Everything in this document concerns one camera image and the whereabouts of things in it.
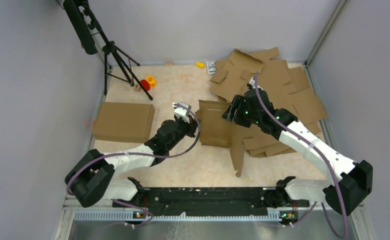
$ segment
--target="cardboard box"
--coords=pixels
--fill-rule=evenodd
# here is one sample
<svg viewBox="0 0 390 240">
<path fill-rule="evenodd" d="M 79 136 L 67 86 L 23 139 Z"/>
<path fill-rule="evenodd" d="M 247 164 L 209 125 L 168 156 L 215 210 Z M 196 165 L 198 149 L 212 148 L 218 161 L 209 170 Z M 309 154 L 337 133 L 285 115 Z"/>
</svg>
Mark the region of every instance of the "cardboard box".
<svg viewBox="0 0 390 240">
<path fill-rule="evenodd" d="M 152 104 L 103 102 L 92 129 L 97 140 L 144 143 L 150 139 Z"/>
<path fill-rule="evenodd" d="M 220 147 L 230 144 L 228 147 L 231 149 L 232 162 L 237 173 L 242 170 L 245 150 L 253 157 L 294 152 L 274 137 L 263 133 L 256 125 L 244 128 L 219 122 L 217 119 L 226 111 L 226 107 L 235 95 L 243 95 L 248 90 L 247 83 L 255 72 L 259 72 L 258 84 L 267 92 L 274 108 L 289 110 L 306 125 L 310 132 L 319 133 L 321 130 L 317 122 L 327 116 L 321 101 L 311 89 L 303 68 L 288 68 L 286 60 L 278 59 L 278 56 L 277 47 L 251 53 L 235 49 L 229 58 L 215 62 L 216 73 L 210 80 L 212 82 L 210 91 L 218 96 L 218 102 L 199 102 L 201 118 L 208 118 L 203 121 L 205 127 L 202 128 L 213 131 L 202 132 L 201 143 Z"/>
</svg>

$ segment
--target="gray wall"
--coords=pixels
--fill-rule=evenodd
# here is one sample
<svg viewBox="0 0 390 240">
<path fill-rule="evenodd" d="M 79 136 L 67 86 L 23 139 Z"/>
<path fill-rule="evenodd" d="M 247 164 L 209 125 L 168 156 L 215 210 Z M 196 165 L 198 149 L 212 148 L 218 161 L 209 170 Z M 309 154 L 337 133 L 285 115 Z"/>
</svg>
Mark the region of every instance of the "gray wall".
<svg viewBox="0 0 390 240">
<path fill-rule="evenodd" d="M 52 239 L 102 75 L 55 0 L 0 0 L 0 240 Z"/>
<path fill-rule="evenodd" d="M 142 64 L 193 63 L 278 46 L 305 60 L 337 0 L 90 1 L 110 40 Z"/>
<path fill-rule="evenodd" d="M 374 167 L 366 209 L 390 239 L 390 1 L 351 1 L 311 66 L 338 149 Z"/>
</svg>

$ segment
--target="small yellow block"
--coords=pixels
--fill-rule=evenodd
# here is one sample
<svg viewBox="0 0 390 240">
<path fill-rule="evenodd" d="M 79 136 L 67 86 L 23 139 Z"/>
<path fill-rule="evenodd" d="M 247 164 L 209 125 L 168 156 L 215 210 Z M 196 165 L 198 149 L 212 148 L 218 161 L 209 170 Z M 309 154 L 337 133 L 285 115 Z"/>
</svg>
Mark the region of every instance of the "small yellow block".
<svg viewBox="0 0 390 240">
<path fill-rule="evenodd" d="M 199 61 L 197 61 L 196 63 L 195 63 L 195 65 L 197 65 L 198 67 L 200 67 L 200 68 L 204 68 L 204 66 L 205 66 L 205 64 L 204 63 L 202 63 L 202 62 L 199 62 Z"/>
<path fill-rule="evenodd" d="M 146 81 L 149 83 L 149 86 L 151 88 L 155 87 L 157 85 L 157 82 L 153 76 L 147 76 Z"/>
</svg>

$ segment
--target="metal frame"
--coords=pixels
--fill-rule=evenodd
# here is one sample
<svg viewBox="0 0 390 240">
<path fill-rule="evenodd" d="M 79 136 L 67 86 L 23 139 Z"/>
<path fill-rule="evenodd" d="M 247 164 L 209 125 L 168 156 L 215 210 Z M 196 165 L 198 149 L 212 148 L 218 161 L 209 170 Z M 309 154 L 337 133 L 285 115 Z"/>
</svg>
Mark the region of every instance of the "metal frame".
<svg viewBox="0 0 390 240">
<path fill-rule="evenodd" d="M 329 32 L 331 31 L 332 27 L 334 26 L 334 23 L 336 22 L 339 15 L 344 10 L 345 6 L 347 5 L 347 3 L 349 1 L 350 0 L 339 0 L 339 3 L 336 6 L 335 10 L 333 11 L 332 15 L 330 16 L 329 21 L 327 21 L 326 26 L 324 27 L 323 31 L 321 32 L 320 36 L 318 37 L 317 42 L 314 44 L 313 49 L 311 50 L 310 54 L 308 55 L 308 58 L 304 63 L 306 66 L 309 66 L 312 63 L 317 52 L 319 51 L 320 47 L 322 46 L 323 42 L 325 41 L 325 39 L 328 36 Z"/>
<path fill-rule="evenodd" d="M 332 30 L 332 27 L 334 26 L 336 20 L 340 16 L 343 9 L 346 7 L 349 0 L 340 0 L 338 5 L 336 6 L 335 11 L 330 16 L 329 21 L 327 22 L 325 28 L 323 29 L 323 32 L 320 34 L 320 37 L 318 38 L 317 42 L 315 43 L 312 51 L 308 55 L 307 60 L 302 64 L 302 67 L 309 79 L 311 88 L 313 89 L 314 93 L 320 98 L 320 93 L 317 91 L 317 84 L 315 79 L 313 78 L 311 72 L 310 72 L 310 64 L 313 62 L 317 52 L 320 50 L 324 40 L 329 35 L 330 31 Z M 104 64 L 104 61 L 106 59 L 102 59 L 102 56 L 100 56 L 102 63 Z M 102 102 L 105 101 L 105 96 L 102 94 L 101 101 L 99 102 L 99 105 L 97 107 L 97 111 L 99 110 L 99 107 L 101 106 Z M 325 138 L 325 141 L 331 146 L 332 148 L 336 148 L 336 143 L 334 141 L 331 128 L 329 126 L 329 123 L 327 119 L 323 119 L 320 121 L 320 126 L 323 131 L 323 135 Z M 92 136 L 89 144 L 88 149 L 92 149 L 95 144 L 95 138 Z M 284 211 L 285 208 L 278 208 L 278 210 Z M 79 202 L 74 198 L 66 198 L 64 201 L 64 205 L 61 212 L 61 217 L 59 219 L 57 231 L 55 234 L 55 240 L 68 240 L 70 236 L 70 232 L 72 230 L 73 221 L 75 219 L 76 214 L 83 213 L 83 208 L 80 206 Z M 110 200 L 101 200 L 98 203 L 96 203 L 93 208 L 91 208 L 91 211 L 104 211 L 104 212 L 122 212 L 122 209 L 112 209 L 111 201 Z M 353 220 L 355 230 L 358 236 L 358 239 L 360 240 L 376 240 L 376 234 L 373 228 L 373 225 L 371 224 L 370 218 L 367 214 L 366 208 L 364 204 L 362 203 L 359 205 L 351 214 L 350 216 Z"/>
</svg>

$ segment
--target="small white object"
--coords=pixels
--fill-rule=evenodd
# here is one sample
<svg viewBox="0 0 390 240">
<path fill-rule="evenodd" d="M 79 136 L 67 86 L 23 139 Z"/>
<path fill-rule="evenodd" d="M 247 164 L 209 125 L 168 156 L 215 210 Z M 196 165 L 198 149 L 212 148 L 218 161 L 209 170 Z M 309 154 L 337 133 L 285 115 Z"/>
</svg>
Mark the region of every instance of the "small white object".
<svg viewBox="0 0 390 240">
<path fill-rule="evenodd" d="M 212 75 L 216 73 L 216 61 L 208 61 L 207 63 L 207 71 L 208 74 Z"/>
<path fill-rule="evenodd" d="M 256 83 L 255 83 L 253 77 L 251 77 L 251 80 L 249 80 L 248 84 L 251 85 L 251 87 L 252 87 L 253 89 L 256 88 Z M 258 85 L 258 89 L 264 90 L 260 85 Z"/>
<path fill-rule="evenodd" d="M 120 179 L 110 182 L 102 199 L 122 199 L 130 201 L 136 195 L 138 189 L 129 179 Z"/>
<path fill-rule="evenodd" d="M 324 188 L 329 187 L 328 180 L 292 179 L 285 187 L 285 191 L 292 200 L 310 200 L 326 203 Z"/>
<path fill-rule="evenodd" d="M 173 102 L 173 108 L 175 108 L 174 115 L 176 116 L 176 118 L 183 119 L 183 121 L 190 123 L 189 112 L 186 109 L 184 109 L 183 107 L 178 106 L 178 104 L 189 109 L 189 110 L 191 110 L 191 105 L 184 103 L 184 102 L 179 102 L 179 103 Z"/>
</svg>

